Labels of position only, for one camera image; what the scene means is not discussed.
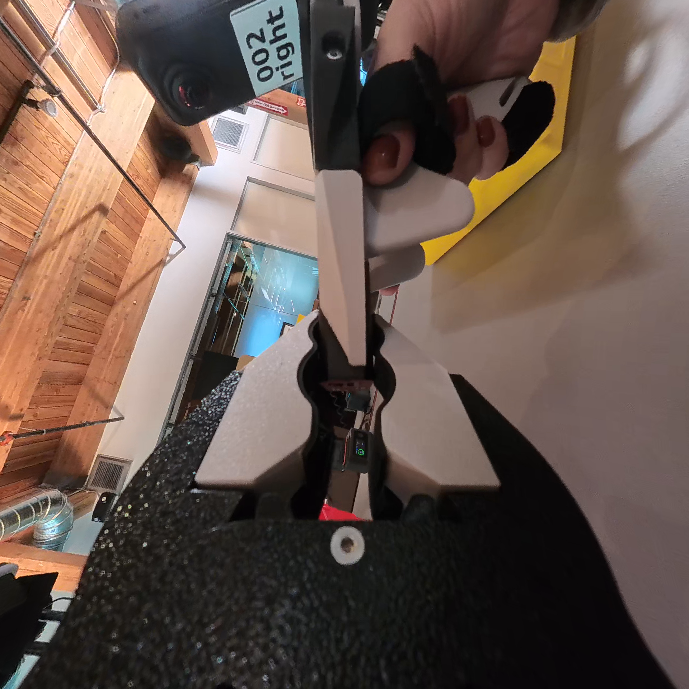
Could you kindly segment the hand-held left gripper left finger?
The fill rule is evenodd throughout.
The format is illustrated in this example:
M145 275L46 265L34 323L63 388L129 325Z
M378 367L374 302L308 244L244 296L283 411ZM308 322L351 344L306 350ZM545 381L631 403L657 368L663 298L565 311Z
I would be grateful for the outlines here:
M318 517L328 468L308 459L318 418L304 384L319 311L248 363L196 471L204 490L275 495L294 517Z

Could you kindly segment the black ceiling speaker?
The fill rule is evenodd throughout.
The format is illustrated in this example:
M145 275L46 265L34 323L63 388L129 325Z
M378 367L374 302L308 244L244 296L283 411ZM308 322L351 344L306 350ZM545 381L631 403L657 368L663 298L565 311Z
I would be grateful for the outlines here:
M200 156L193 150L188 140L177 133L163 130L156 141L156 149L161 156L185 165L199 165Z

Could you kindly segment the wall air vent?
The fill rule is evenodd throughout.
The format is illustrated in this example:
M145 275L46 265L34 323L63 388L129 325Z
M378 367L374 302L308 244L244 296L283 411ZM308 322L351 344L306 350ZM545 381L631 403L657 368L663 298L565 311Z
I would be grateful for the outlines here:
M249 131L246 121L219 115L209 118L208 123L218 149L237 154L242 152Z
M126 485L132 461L98 454L85 483L85 490L120 495Z

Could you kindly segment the yellow plastic bin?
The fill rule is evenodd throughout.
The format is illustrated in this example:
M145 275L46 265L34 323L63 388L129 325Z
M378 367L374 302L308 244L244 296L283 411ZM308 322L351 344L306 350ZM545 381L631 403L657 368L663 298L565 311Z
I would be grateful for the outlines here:
M576 39L572 37L559 43L545 43L539 61L530 74L533 81L547 81L553 86L556 96L553 120L538 141L514 165L486 181L475 180L469 185L475 200L475 213L471 223L453 234L424 242L422 246L426 265L436 263L559 156L564 140L575 42Z

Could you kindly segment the silver air duct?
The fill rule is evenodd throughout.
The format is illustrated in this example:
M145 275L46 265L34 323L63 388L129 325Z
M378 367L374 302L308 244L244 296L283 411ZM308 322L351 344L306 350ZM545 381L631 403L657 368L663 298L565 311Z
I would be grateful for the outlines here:
M1 505L1 541L32 529L33 547L61 552L74 525L74 507L55 488L33 488Z

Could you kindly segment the black ethernet splitter box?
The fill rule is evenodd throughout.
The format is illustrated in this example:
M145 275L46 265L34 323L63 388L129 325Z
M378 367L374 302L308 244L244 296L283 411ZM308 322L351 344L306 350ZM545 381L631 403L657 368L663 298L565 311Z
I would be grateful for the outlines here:
M362 365L351 364L322 309L318 310L315 323L321 386L329 393L369 391L373 386L370 357L365 355Z

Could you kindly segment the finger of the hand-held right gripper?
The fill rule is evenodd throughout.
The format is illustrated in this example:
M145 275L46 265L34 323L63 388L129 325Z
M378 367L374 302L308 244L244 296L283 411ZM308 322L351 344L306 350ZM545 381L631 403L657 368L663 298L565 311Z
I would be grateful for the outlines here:
M370 355L360 175L351 169L318 172L315 212L320 309L349 362L362 365Z

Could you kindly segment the black monitor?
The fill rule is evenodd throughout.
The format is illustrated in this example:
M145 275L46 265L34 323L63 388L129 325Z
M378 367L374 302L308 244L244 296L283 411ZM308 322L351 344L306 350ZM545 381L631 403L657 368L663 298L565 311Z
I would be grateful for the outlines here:
M17 664L39 635L39 616L48 607L57 572L18 575L1 563L1 665Z

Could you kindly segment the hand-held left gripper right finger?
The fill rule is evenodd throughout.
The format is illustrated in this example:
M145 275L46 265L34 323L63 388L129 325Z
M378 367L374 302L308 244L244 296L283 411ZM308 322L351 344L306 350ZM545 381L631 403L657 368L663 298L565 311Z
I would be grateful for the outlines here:
M416 496L497 490L500 480L448 371L379 315L373 334L372 517L399 517Z

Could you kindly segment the black portable power station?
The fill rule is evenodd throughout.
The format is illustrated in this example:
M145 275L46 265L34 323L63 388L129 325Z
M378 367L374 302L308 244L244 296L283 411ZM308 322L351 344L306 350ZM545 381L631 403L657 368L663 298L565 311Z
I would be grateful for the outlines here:
M332 469L367 474L371 468L373 435L362 428L350 428L333 445Z

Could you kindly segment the ceiling spotlight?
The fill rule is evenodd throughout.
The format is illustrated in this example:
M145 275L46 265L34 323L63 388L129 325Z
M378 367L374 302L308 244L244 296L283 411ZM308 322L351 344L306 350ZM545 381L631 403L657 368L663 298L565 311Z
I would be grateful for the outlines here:
M30 80L22 82L21 106L42 112L50 118L56 118L58 116L58 106L53 98L34 99L29 97L34 87L35 84Z

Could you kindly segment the person's right hand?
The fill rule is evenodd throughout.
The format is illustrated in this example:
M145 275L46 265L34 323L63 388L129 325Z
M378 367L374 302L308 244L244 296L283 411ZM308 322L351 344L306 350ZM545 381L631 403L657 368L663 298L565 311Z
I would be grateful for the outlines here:
M430 56L451 92L469 85L528 76L557 18L558 1L393 1L379 31L368 76L412 57ZM463 94L449 100L456 157L449 176L469 185L506 163L502 124L476 118Z

